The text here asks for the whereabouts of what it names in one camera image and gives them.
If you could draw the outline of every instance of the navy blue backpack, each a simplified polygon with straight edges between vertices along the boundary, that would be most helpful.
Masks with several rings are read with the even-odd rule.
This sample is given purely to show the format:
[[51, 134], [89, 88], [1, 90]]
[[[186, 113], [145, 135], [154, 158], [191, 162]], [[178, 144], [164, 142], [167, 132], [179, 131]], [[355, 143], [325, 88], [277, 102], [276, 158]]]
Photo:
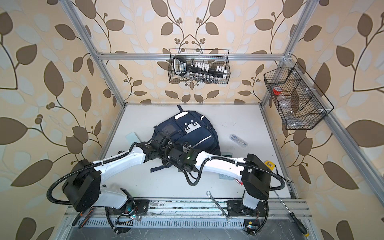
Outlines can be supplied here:
[[[155, 126], [152, 138], [163, 133], [170, 137], [172, 143], [190, 145], [191, 148], [220, 156], [217, 133], [211, 122], [196, 111], [183, 111], [180, 105], [177, 107], [180, 113]], [[165, 166], [152, 168], [151, 172], [170, 166], [171, 164], [167, 162]]]

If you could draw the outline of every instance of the black wire basket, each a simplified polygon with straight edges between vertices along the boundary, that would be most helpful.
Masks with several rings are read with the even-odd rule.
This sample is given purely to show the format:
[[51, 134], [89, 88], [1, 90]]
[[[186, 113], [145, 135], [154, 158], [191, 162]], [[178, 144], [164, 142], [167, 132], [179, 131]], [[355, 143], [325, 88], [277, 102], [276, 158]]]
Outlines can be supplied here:
[[[308, 86], [300, 76], [302, 67], [280, 67], [264, 74], [265, 86], [273, 99], [277, 111], [287, 130], [311, 130], [334, 106], [315, 81]], [[316, 97], [325, 97], [329, 105], [324, 106]]]
[[169, 82], [194, 84], [228, 84], [231, 71], [225, 49], [171, 48], [169, 50]]

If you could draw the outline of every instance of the wallpaper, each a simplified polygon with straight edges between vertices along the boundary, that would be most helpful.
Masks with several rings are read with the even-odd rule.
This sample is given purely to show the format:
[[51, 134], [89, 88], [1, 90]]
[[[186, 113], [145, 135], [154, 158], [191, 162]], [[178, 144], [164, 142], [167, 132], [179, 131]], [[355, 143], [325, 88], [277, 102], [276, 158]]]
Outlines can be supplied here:
[[128, 103], [244, 104], [261, 102], [266, 92], [263, 74], [273, 61], [230, 61], [228, 84], [168, 79], [166, 61], [109, 61], [108, 70]]
[[286, 130], [274, 104], [266, 106], [299, 198], [324, 240], [382, 239], [384, 208], [324, 121]]
[[97, 159], [120, 107], [57, 1], [1, 0], [0, 23], [1, 238], [46, 240], [66, 210], [48, 187]]
[[283, 53], [304, 0], [72, 0], [99, 52]]
[[338, 119], [383, 176], [384, 2], [323, 5], [316, 8], [293, 59], [330, 98]]

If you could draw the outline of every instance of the wrench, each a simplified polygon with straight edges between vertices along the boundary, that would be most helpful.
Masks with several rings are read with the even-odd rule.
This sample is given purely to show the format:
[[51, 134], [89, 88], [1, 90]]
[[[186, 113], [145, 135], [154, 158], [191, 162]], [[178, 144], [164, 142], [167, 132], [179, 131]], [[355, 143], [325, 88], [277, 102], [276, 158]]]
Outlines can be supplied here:
[[216, 206], [220, 209], [220, 211], [224, 214], [225, 218], [227, 219], [227, 222], [230, 223], [230, 219], [232, 219], [231, 216], [228, 216], [228, 214], [224, 211], [224, 209], [217, 203], [217, 201], [214, 199], [214, 197], [211, 195], [210, 191], [207, 191], [207, 196], [211, 198], [211, 200], [216, 204]]

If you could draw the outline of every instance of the wire basket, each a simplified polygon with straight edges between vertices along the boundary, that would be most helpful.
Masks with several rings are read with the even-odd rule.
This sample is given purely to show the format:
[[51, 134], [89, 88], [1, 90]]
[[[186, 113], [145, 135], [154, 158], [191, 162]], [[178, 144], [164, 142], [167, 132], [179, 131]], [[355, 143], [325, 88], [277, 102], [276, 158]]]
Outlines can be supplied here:
[[225, 49], [178, 49], [169, 50], [169, 82], [228, 84], [231, 71]]
[[[302, 68], [280, 67], [264, 74], [265, 86], [287, 130], [311, 130], [334, 106], [314, 82], [309, 87], [299, 73]], [[315, 96], [325, 97], [330, 106], [324, 106]]]

